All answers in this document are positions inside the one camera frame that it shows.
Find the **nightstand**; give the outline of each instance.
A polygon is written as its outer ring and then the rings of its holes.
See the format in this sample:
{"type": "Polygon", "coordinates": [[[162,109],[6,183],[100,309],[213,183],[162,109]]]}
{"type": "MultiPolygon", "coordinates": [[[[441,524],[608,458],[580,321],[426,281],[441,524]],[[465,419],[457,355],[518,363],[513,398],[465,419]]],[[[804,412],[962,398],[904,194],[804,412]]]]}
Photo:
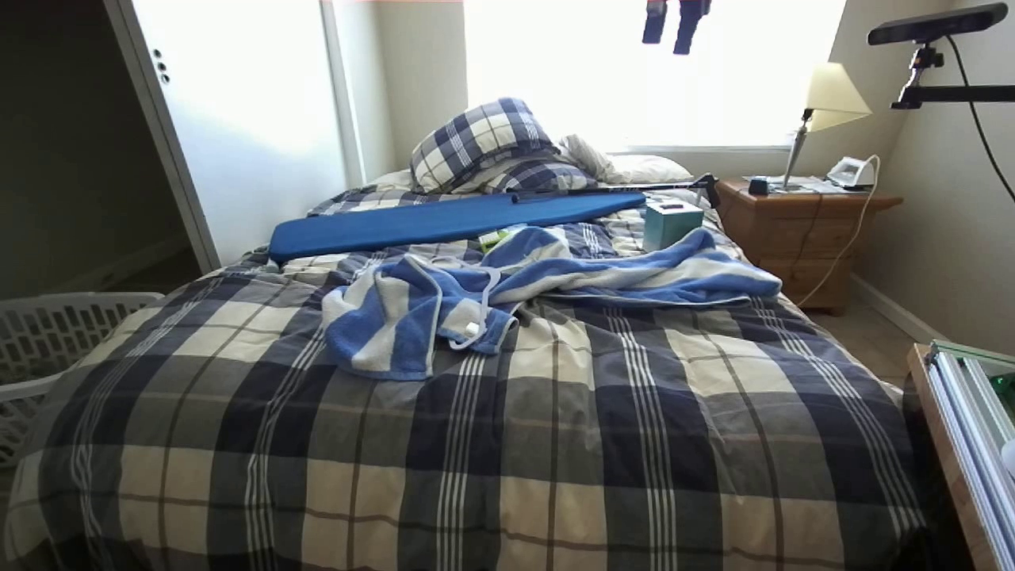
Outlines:
{"type": "MultiPolygon", "coordinates": [[[[716,197],[726,233],[753,262],[782,277],[784,290],[796,305],[816,309],[842,309],[846,305],[856,254],[855,232],[869,197],[866,189],[753,197],[747,181],[716,181],[716,197]]],[[[901,197],[879,189],[866,206],[863,225],[899,203],[901,197]]]]}

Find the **table lamp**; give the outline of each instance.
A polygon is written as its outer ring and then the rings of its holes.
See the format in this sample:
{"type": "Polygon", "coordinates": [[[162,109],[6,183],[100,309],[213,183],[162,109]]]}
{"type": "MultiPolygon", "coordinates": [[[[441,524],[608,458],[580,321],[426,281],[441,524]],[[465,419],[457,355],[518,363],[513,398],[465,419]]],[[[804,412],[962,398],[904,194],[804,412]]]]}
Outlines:
{"type": "Polygon", "coordinates": [[[866,116],[869,107],[863,94],[856,91],[851,71],[842,64],[821,64],[811,75],[811,86],[806,91],[806,107],[801,131],[791,145],[791,161],[784,171],[784,181],[775,183],[775,189],[791,189],[793,163],[801,158],[804,140],[810,131],[830,131],[851,121],[866,116]]]}

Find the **white basket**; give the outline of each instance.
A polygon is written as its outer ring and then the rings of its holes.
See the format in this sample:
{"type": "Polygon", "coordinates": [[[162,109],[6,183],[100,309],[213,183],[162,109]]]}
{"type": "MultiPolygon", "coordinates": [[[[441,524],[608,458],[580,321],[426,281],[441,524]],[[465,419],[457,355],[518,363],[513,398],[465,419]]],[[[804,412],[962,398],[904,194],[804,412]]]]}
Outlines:
{"type": "Polygon", "coordinates": [[[49,387],[160,290],[68,290],[0,301],[0,467],[13,467],[49,387]]]}

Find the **pillow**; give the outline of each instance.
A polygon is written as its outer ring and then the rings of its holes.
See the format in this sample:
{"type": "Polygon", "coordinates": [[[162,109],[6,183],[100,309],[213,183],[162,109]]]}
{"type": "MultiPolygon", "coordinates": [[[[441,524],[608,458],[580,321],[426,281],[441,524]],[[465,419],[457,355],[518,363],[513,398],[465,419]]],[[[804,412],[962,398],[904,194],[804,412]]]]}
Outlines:
{"type": "Polygon", "coordinates": [[[520,158],[508,163],[485,189],[490,194],[571,194],[592,186],[583,167],[562,158],[520,158]]]}
{"type": "Polygon", "coordinates": [[[401,171],[383,171],[370,181],[377,189],[405,189],[414,186],[414,173],[410,167],[401,167],[401,171]]]}
{"type": "Polygon", "coordinates": [[[499,98],[470,107],[428,134],[414,150],[410,171],[414,183],[431,194],[470,181],[485,161],[547,150],[554,150],[554,141],[542,134],[531,104],[520,98],[499,98]]]}
{"type": "Polygon", "coordinates": [[[608,183],[682,183],[695,173],[667,155],[608,155],[608,183]]]}
{"type": "Polygon", "coordinates": [[[589,140],[571,134],[562,140],[566,155],[571,155],[578,163],[583,163],[589,173],[608,181],[615,177],[615,167],[606,153],[601,153],[589,140]]]}

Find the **lamp shade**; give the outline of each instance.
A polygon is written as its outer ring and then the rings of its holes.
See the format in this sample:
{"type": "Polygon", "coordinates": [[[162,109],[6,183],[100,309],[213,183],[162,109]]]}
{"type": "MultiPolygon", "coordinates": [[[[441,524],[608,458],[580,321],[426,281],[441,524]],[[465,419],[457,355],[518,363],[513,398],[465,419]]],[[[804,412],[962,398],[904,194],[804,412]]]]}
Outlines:
{"type": "Polygon", "coordinates": [[[816,70],[806,107],[811,107],[811,131],[829,131],[869,115],[863,94],[856,91],[851,71],[842,64],[821,64],[816,70]]]}

